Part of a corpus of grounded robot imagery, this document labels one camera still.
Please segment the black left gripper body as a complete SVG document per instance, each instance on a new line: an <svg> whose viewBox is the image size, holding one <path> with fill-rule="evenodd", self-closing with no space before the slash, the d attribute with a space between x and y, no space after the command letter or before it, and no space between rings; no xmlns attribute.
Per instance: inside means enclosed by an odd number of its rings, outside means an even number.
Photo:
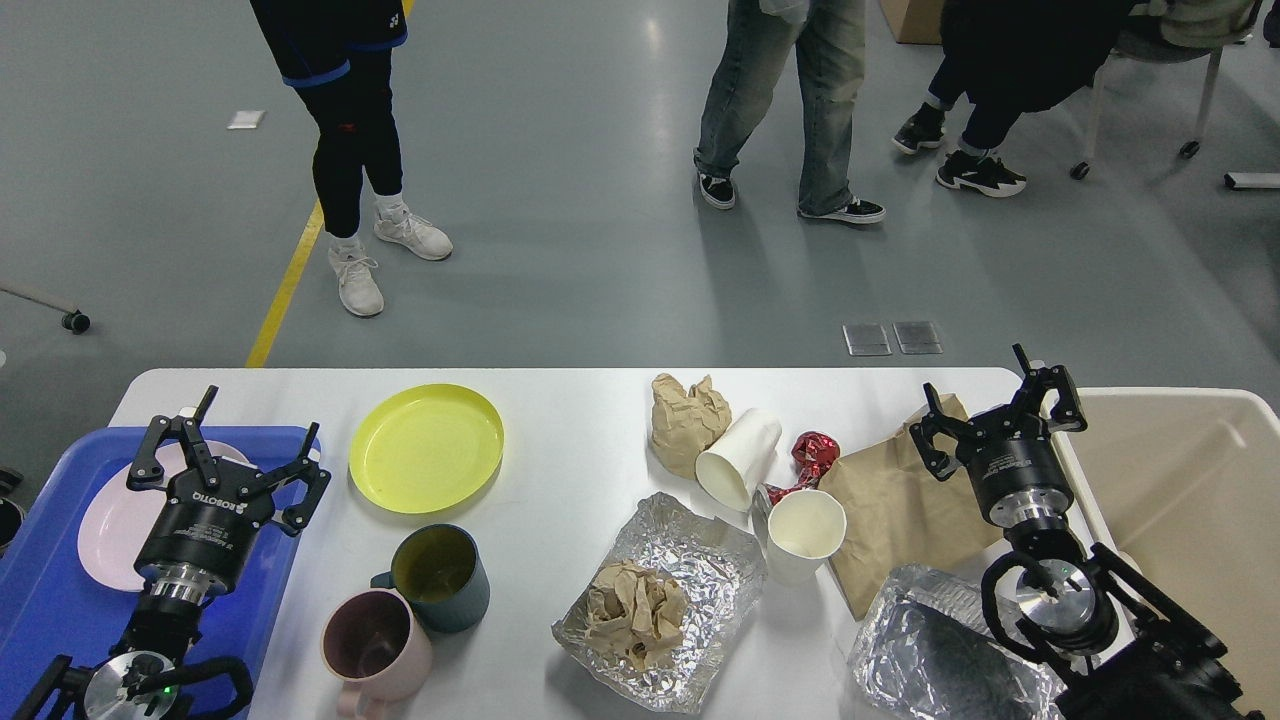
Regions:
<svg viewBox="0 0 1280 720"><path fill-rule="evenodd" d="M271 492L260 483L256 466L228 457L212 460L218 486L210 488L197 468L170 480L169 502L134 561L148 580L161 566L187 564L212 577L218 587L238 585L259 528L274 511Z"/></svg>

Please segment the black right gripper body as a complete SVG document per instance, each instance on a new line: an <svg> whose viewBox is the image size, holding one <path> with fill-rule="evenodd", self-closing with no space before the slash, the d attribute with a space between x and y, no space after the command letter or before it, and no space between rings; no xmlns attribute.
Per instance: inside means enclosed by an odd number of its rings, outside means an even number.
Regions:
<svg viewBox="0 0 1280 720"><path fill-rule="evenodd" d="M989 430L963 442L963 465L980 515L991 525L1068 525L1074 493L1048 434L1004 438Z"/></svg>

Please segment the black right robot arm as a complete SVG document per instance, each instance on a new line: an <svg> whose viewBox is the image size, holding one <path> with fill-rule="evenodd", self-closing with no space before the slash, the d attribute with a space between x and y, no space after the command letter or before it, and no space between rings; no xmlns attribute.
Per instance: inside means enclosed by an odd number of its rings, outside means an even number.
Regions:
<svg viewBox="0 0 1280 720"><path fill-rule="evenodd" d="M1062 365L1014 352L1023 380L1007 404L950 416L932 384L909 433L938 480L965 469L984 521L1011 548L980 582L992 637L1065 684L1065 719L1236 719L1226 646L1103 544L1084 548L1068 521L1075 495L1052 445L1087 419Z"/></svg>

